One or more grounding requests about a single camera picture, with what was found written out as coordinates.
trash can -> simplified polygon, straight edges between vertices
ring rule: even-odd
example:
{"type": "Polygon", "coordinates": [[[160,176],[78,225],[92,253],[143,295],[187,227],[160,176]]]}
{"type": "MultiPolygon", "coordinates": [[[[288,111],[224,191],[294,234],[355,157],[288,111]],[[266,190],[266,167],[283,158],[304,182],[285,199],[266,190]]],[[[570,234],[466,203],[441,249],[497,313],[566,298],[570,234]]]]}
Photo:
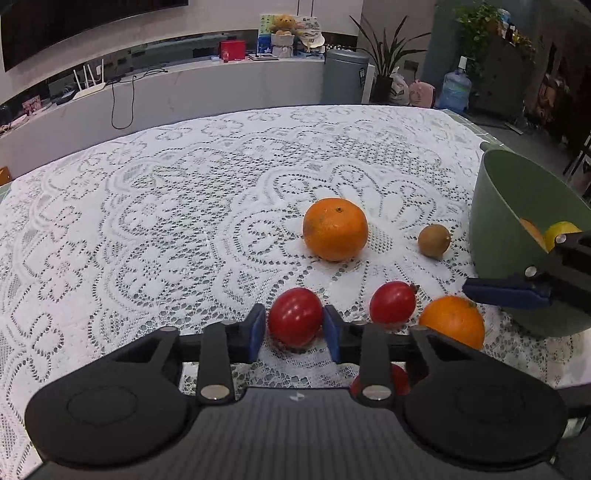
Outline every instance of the trash can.
{"type": "Polygon", "coordinates": [[[321,105],[361,103],[369,55],[351,50],[327,50],[324,57],[321,105]]]}

lemon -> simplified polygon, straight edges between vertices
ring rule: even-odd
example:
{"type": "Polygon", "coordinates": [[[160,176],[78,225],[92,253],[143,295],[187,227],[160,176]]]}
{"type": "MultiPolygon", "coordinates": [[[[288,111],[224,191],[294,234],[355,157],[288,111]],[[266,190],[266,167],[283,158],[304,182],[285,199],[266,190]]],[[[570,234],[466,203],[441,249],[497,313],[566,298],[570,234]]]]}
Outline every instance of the lemon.
{"type": "Polygon", "coordinates": [[[548,252],[554,248],[554,240],[562,233],[576,233],[580,232],[580,228],[570,222],[558,222],[546,230],[544,234],[544,241],[548,252]]]}

cherry tomato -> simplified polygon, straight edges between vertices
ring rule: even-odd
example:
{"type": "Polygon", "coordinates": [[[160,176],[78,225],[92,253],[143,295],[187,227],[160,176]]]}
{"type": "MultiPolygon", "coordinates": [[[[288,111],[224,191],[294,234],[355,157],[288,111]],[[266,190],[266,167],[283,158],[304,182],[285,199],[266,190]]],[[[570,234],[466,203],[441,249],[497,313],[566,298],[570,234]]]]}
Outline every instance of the cherry tomato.
{"type": "Polygon", "coordinates": [[[369,316],[374,323],[405,323],[417,308],[417,287],[393,281],[378,288],[369,302],[369,316]]]}
{"type": "MultiPolygon", "coordinates": [[[[390,365],[390,379],[394,384],[394,388],[396,389],[396,395],[408,395],[410,393],[408,375],[398,365],[390,365]]],[[[349,387],[351,395],[356,397],[359,394],[360,388],[361,386],[359,385],[359,377],[355,377],[355,380],[353,380],[353,383],[349,387]]]]}
{"type": "Polygon", "coordinates": [[[302,348],[310,343],[321,326],[322,304],[306,288],[283,292],[269,311],[269,331],[292,348],[302,348]]]}

plastic bag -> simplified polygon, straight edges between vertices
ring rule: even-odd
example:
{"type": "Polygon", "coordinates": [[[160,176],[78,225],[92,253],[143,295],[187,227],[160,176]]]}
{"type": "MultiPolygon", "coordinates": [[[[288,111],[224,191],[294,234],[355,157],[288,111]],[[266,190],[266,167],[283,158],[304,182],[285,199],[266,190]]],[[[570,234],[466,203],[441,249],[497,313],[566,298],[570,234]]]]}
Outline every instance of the plastic bag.
{"type": "Polygon", "coordinates": [[[394,80],[390,93],[390,105],[408,106],[410,104],[408,85],[404,81],[404,77],[398,73],[398,67],[394,69],[394,72],[390,76],[394,80]]]}

flower pot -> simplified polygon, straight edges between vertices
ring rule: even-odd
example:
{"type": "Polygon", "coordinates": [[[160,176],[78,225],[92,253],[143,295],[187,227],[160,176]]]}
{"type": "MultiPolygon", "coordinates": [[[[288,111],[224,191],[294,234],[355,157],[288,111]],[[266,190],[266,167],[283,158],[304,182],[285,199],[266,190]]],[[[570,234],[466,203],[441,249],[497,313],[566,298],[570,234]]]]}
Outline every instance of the flower pot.
{"type": "Polygon", "coordinates": [[[378,75],[375,79],[375,85],[372,100],[376,103],[388,103],[390,90],[392,89],[392,78],[378,75]]]}

